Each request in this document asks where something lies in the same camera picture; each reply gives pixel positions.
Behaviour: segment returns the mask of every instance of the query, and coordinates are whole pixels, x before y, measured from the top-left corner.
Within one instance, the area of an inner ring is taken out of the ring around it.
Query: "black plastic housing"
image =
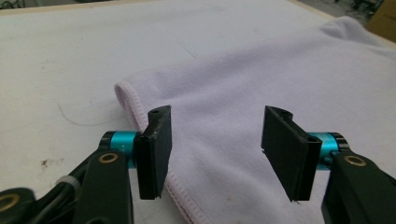
[[[369,159],[341,152],[334,157],[321,210],[326,224],[394,224],[395,180]]]
[[[91,157],[73,224],[134,223],[127,158],[111,150]]]
[[[266,106],[262,148],[291,201],[308,201],[322,142],[292,121],[289,111]]]
[[[37,212],[31,189],[17,188],[0,192],[0,223],[26,223]]]
[[[147,129],[134,139],[140,199],[161,197],[172,150],[171,106],[148,112]]]

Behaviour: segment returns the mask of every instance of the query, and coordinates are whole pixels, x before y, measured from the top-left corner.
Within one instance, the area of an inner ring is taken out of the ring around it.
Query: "blue anodized part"
[[[332,163],[332,153],[338,153],[339,151],[337,141],[330,133],[308,134],[322,141],[317,170],[329,170],[329,164]]]
[[[136,132],[129,131],[116,131],[113,134],[110,142],[110,148],[122,151],[128,158],[128,167],[130,169],[134,168],[134,163],[132,161],[132,155],[134,151],[134,138],[136,137]]]

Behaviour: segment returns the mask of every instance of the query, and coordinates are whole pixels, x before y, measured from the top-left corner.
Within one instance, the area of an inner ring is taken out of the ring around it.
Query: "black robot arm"
[[[134,223],[128,168],[141,199],[161,197],[172,149],[171,106],[148,112],[142,133],[107,132],[99,147],[39,200],[30,189],[0,192],[0,223]]]
[[[326,224],[396,223],[396,181],[350,150],[339,133],[306,133],[289,111],[265,107],[262,148],[291,201],[309,200],[317,169],[330,169]]]

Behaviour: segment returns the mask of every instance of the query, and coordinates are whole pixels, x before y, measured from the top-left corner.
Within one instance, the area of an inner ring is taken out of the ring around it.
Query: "brass screw insert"
[[[117,155],[116,153],[107,153],[105,155],[102,155],[99,158],[99,162],[101,162],[101,163],[111,163],[113,161],[116,161],[118,157],[119,157],[119,155]]]
[[[356,157],[356,156],[345,156],[344,160],[346,160],[350,164],[356,165],[356,166],[365,166],[365,165],[367,165],[366,161],[364,161],[363,159],[361,159],[359,157]]]
[[[0,212],[4,212],[11,208],[20,200],[19,194],[6,194],[0,197]]]

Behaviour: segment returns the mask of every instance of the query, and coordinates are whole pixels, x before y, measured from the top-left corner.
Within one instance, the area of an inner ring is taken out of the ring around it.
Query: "black cable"
[[[74,189],[70,185],[65,185],[62,191],[45,206],[38,214],[30,221],[30,224],[42,224],[52,219],[57,214],[57,211],[63,206],[74,200]]]
[[[50,202],[52,202],[64,189],[65,183],[57,184],[41,199],[37,200],[38,210],[43,210]]]
[[[14,3],[11,3],[10,1],[5,1],[0,5],[0,10],[1,9],[11,9],[11,8],[15,8],[15,6],[17,6],[18,8],[21,8],[20,5],[20,0],[16,0]]]
[[[324,4],[337,4],[335,1],[331,1],[331,2],[328,2],[328,1],[325,1],[325,0],[311,0],[311,1],[299,1],[299,2],[302,2],[302,3],[304,3],[304,4],[315,4],[315,3],[324,3]]]

